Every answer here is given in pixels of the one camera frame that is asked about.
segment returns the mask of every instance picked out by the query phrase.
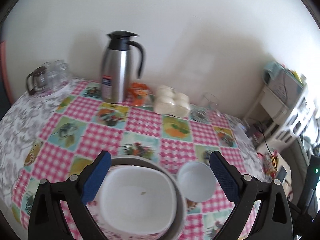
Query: brown mug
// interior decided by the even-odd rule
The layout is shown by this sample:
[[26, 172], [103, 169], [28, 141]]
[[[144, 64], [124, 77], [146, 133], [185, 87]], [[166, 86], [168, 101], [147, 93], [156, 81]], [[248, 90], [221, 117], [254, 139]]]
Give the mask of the brown mug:
[[[32, 77], [32, 85], [33, 87], [30, 89], [28, 79]], [[26, 87], [29, 95], [34, 95], [37, 91], [43, 90], [47, 86], [47, 75], [46, 75], [46, 67], [41, 66], [35, 69], [31, 74], [27, 76], [26, 79]]]

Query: table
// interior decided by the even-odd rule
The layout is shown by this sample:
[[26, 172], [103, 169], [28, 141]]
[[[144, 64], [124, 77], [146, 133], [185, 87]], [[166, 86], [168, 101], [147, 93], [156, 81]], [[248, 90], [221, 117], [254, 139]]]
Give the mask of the table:
[[[265, 180], [253, 145], [234, 131], [239, 119], [212, 112], [207, 123], [199, 123], [130, 105], [130, 100], [107, 104], [98, 83], [74, 79], [59, 93], [24, 94], [12, 106], [0, 122], [0, 196], [25, 229], [39, 180], [79, 174], [101, 150], [148, 158], [172, 174], [186, 162], [206, 162], [208, 153], [219, 150], [242, 174]], [[233, 207], [218, 185], [210, 200], [188, 211], [179, 239], [212, 239]], [[65, 202], [62, 208], [74, 238], [81, 239]], [[241, 237], [255, 215], [252, 209]]]

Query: white wall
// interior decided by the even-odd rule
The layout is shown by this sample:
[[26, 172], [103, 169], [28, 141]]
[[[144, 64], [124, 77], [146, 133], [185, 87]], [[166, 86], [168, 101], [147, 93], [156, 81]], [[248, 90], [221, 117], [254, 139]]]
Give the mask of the white wall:
[[99, 79], [105, 34], [114, 30], [140, 34], [144, 82], [175, 87], [195, 103], [210, 92], [221, 111], [237, 116], [260, 92], [268, 60], [309, 80], [319, 62], [320, 31], [300, 0], [20, 0], [2, 37], [14, 97], [49, 60], [65, 59], [74, 74]]

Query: gray floral pattern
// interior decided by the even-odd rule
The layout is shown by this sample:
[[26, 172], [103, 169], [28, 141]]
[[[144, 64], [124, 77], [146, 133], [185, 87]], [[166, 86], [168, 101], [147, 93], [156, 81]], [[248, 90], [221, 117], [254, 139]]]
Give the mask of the gray floral pattern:
[[57, 106], [81, 80], [73, 79], [46, 97], [31, 97], [25, 92], [0, 121], [0, 198], [9, 208], [13, 187], [33, 141]]
[[235, 127], [237, 126], [237, 124], [242, 123], [242, 121], [239, 118], [231, 115], [226, 114], [226, 117], [230, 123], [233, 134], [236, 137], [237, 144], [241, 151], [241, 156], [244, 162], [244, 167], [247, 170], [248, 174], [256, 177], [260, 181], [267, 182], [268, 178], [263, 172], [262, 161], [258, 158], [257, 151], [254, 148], [253, 144], [251, 142], [244, 141], [241, 136], [239, 136], [235, 131]]

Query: electrical cable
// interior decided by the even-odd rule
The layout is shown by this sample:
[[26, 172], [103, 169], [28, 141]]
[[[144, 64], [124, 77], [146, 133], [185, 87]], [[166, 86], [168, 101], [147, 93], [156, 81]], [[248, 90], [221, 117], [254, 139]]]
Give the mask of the electrical cable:
[[264, 136], [264, 132], [263, 132], [263, 130], [262, 130], [262, 123], [261, 123], [260, 121], [258, 121], [258, 122], [260, 123], [261, 127], [258, 127], [258, 126], [257, 126], [257, 129], [258, 129], [258, 131], [259, 131], [260, 133], [262, 133], [264, 142], [265, 142], [265, 144], [266, 144], [266, 147], [267, 147], [267, 149], [268, 149], [268, 151], [270, 152], [270, 155], [271, 155], [271, 161], [272, 161], [273, 165], [276, 167], [276, 160], [275, 160], [273, 154], [271, 153], [271, 151], [270, 151], [270, 149], [269, 149], [269, 147], [268, 147], [266, 137]]

